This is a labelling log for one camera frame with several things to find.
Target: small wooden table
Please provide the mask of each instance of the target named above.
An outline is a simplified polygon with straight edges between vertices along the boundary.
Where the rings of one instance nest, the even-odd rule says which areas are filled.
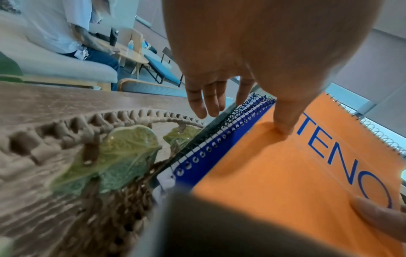
[[[96,40],[105,47],[111,47],[110,43],[107,42],[107,41],[104,41],[104,40],[101,40],[101,39],[98,39],[98,38],[96,38]],[[136,67],[135,67],[134,71],[132,72],[132,74],[134,74],[135,71],[137,71],[137,78],[138,78],[138,75],[140,74],[141,65],[142,64],[147,64],[149,62],[147,60],[147,58],[145,58],[144,55],[139,54],[139,53],[137,53],[137,52],[135,52],[133,50],[129,51],[128,47],[124,46],[123,44],[116,43],[115,47],[120,50],[120,52],[116,53],[116,54],[119,55],[119,57],[118,57],[118,62],[119,63],[121,62],[122,58],[130,59],[130,60],[132,60],[133,62],[136,63]]]

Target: water bottle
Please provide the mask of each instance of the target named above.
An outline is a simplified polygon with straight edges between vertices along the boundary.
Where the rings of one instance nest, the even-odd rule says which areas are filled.
[[[134,49],[134,41],[130,40],[130,42],[128,42],[128,50],[127,50],[127,54],[132,51]]]

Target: person's arm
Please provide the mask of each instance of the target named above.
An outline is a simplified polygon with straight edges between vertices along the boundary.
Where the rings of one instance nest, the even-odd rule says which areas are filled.
[[[63,0],[66,20],[72,24],[75,38],[87,47],[112,54],[109,47],[98,43],[89,33],[89,23],[92,17],[91,0]]]
[[[111,50],[109,47],[105,47],[99,42],[96,41],[96,39],[87,31],[86,29],[72,24],[72,28],[74,30],[74,35],[78,41],[80,41],[82,44],[84,44],[87,47],[91,47],[93,49],[113,54],[114,52]]]

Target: chair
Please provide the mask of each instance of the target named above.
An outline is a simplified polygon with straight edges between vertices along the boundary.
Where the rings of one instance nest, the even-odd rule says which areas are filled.
[[[149,71],[149,69],[146,69],[149,74],[151,74],[152,77],[154,77],[155,81],[158,82],[159,84],[162,84],[164,81],[170,82],[172,84],[177,85],[178,87],[181,86],[182,83],[182,79],[183,79],[183,74],[181,76],[181,79],[178,79],[170,70],[168,70],[163,64],[163,60],[165,55],[169,57],[169,59],[175,61],[173,59],[173,55],[172,55],[172,51],[165,47],[162,51],[163,55],[162,55],[162,59],[161,61],[157,61],[155,59],[153,59],[152,57],[145,55],[145,58],[147,58],[147,60],[149,61],[148,65],[156,72],[156,76],[154,77],[154,75]]]

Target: white sofa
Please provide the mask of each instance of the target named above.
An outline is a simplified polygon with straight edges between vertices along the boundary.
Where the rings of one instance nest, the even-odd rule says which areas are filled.
[[[117,72],[107,65],[66,57],[29,42],[26,28],[21,16],[0,11],[0,51],[17,62],[24,81],[100,86],[102,90],[117,82]]]

